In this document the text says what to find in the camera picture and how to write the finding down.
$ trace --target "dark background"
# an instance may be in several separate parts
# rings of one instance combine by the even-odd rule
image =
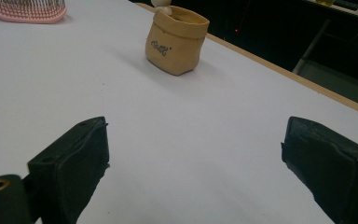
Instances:
[[[358,17],[352,14],[304,0],[172,0],[172,5],[207,18],[210,34],[289,71],[330,20],[309,60],[358,79]]]

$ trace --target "white table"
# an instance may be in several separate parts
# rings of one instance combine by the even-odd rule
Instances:
[[[290,116],[358,143],[358,111],[206,39],[181,77],[145,58],[153,14],[68,0],[53,25],[0,21],[0,175],[105,116],[111,168],[78,223],[332,223],[286,168]]]

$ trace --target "tan fabric basket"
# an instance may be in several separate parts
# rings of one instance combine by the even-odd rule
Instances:
[[[147,59],[155,66],[179,76],[199,63],[209,21],[185,8],[171,9],[171,16],[156,12],[145,51]]]

